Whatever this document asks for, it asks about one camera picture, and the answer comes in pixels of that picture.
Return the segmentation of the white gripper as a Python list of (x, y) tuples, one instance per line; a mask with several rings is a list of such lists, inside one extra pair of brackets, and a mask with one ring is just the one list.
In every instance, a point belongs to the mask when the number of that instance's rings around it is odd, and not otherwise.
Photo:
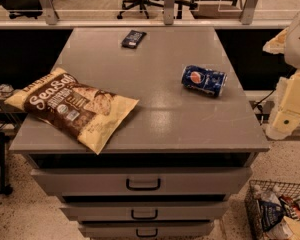
[(290, 78), (279, 79), (274, 107), (265, 130), (269, 138), (282, 140), (290, 136), (300, 124), (300, 11), (288, 29), (283, 29), (266, 42), (263, 51), (271, 54), (284, 53), (285, 62), (298, 68)]

